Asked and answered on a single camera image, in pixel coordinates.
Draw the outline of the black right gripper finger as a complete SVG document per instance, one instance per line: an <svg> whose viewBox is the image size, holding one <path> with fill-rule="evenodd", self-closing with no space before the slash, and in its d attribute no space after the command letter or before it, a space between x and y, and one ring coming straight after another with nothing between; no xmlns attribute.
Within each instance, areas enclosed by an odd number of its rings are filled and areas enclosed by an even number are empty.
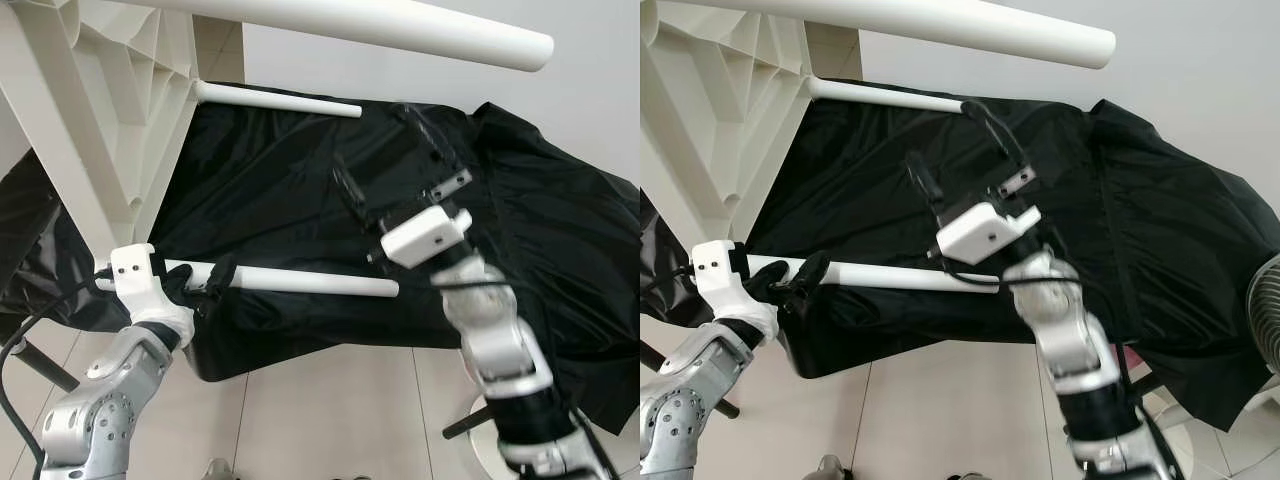
<svg viewBox="0 0 1280 480"><path fill-rule="evenodd" d="M462 187L462 113L416 102L397 102L393 114L415 137L411 154L425 188Z"/></svg>
<svg viewBox="0 0 1280 480"><path fill-rule="evenodd" d="M905 164L911 182L928 202L929 210L941 219L945 214L945 192L928 170L924 157L918 151L909 151Z"/></svg>
<svg viewBox="0 0 1280 480"><path fill-rule="evenodd" d="M332 179L335 182L340 201L347 212L362 229L374 229L375 219L370 215L364 191L352 177L344 159L337 154L332 157Z"/></svg>
<svg viewBox="0 0 1280 480"><path fill-rule="evenodd" d="M961 114L980 125L996 143L998 151L1019 169L1030 164L1027 152L1010 127L997 118L983 102L961 101Z"/></svg>

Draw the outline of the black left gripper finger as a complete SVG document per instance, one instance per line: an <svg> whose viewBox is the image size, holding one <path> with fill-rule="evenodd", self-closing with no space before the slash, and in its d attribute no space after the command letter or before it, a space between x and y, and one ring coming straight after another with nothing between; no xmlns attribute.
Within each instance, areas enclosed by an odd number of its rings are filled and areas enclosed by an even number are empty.
<svg viewBox="0 0 1280 480"><path fill-rule="evenodd" d="M804 264L794 274L794 293L799 298L808 298L822 285L829 268L829 255L820 250L810 253Z"/></svg>
<svg viewBox="0 0 1280 480"><path fill-rule="evenodd" d="M204 292L209 300L223 301L224 298L238 298L241 289L233 287L238 262L234 253L223 255L211 268Z"/></svg>

